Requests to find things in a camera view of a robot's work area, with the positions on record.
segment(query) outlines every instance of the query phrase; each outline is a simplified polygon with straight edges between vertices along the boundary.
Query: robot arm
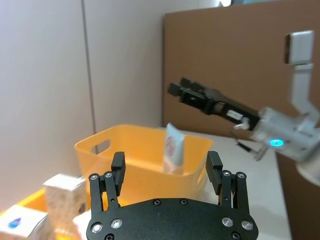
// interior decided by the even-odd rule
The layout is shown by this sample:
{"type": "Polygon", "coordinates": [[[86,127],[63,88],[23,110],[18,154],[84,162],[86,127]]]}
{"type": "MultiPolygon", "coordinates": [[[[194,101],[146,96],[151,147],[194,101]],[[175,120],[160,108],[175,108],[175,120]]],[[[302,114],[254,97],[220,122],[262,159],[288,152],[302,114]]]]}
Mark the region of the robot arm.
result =
{"type": "Polygon", "coordinates": [[[205,114],[219,115],[235,123],[235,130],[252,131],[250,138],[261,143],[261,149],[254,151],[240,142],[238,145],[252,153],[256,160],[261,159],[268,148],[273,148],[296,161],[299,173],[320,186],[320,131],[315,128],[320,114],[309,101],[313,42],[313,31],[294,32],[286,37],[285,63],[294,66],[290,101],[299,111],[298,117],[287,116],[269,107],[258,113],[223,96],[218,90],[186,78],[180,84],[171,83],[168,92],[205,114]]]}
{"type": "Polygon", "coordinates": [[[219,197],[218,205],[188,198],[156,198],[121,206],[118,197],[125,178],[126,159],[124,152],[116,152],[111,171],[89,176],[91,220],[87,239],[256,240],[259,231],[250,215],[247,175],[232,174],[223,168],[219,154],[209,151],[205,169],[219,197]],[[105,192],[107,209],[102,198],[105,192]]]}

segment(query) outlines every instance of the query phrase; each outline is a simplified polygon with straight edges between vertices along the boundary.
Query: orange plastic bin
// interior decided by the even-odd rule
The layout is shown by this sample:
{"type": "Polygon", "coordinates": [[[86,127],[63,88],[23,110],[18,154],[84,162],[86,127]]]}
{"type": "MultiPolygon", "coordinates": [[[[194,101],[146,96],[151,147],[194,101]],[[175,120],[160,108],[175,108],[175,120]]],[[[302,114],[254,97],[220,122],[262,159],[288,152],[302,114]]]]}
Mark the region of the orange plastic bin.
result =
{"type": "Polygon", "coordinates": [[[205,187],[205,157],[212,141],[186,135],[183,174],[172,175],[163,173],[165,135],[165,129],[117,125],[90,136],[75,145],[82,174],[88,179],[93,173],[110,171],[114,153],[124,152],[121,200],[132,204],[154,198],[196,199],[205,187]],[[105,141],[109,142],[108,149],[93,153],[95,146],[105,141]]]}

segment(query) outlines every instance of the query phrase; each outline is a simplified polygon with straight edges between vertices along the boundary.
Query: white tube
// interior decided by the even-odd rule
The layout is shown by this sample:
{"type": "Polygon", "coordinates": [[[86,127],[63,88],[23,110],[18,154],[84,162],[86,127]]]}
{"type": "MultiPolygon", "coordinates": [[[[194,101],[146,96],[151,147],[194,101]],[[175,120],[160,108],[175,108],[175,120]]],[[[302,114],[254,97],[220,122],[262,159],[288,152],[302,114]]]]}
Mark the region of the white tube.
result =
{"type": "Polygon", "coordinates": [[[167,174],[183,174],[184,171],[185,135],[172,124],[166,126],[163,172],[167,174]]]}

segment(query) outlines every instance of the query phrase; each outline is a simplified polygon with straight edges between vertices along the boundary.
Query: blue logo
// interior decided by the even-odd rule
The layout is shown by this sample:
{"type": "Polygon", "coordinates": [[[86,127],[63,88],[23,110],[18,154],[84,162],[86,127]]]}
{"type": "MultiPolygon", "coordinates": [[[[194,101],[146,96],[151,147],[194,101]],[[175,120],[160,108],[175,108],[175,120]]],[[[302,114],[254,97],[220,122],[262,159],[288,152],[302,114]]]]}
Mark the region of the blue logo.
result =
{"type": "Polygon", "coordinates": [[[269,141],[269,144],[272,146],[272,147],[281,147],[284,145],[284,141],[281,140],[281,139],[273,139],[273,140],[270,140],[269,141]]]}
{"type": "Polygon", "coordinates": [[[11,221],[8,223],[8,227],[11,229],[15,229],[16,227],[18,227],[21,223],[21,217],[11,221]]]}

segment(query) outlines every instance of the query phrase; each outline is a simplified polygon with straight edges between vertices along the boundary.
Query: blue led light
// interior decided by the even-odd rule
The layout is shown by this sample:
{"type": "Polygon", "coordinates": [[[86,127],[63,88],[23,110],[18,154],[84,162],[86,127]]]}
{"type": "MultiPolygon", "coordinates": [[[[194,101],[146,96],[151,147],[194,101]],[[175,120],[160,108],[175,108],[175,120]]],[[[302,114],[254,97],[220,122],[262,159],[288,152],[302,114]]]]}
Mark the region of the blue led light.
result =
{"type": "Polygon", "coordinates": [[[281,147],[284,145],[284,141],[281,140],[281,139],[272,139],[269,141],[269,144],[272,146],[272,147],[281,147]]]}

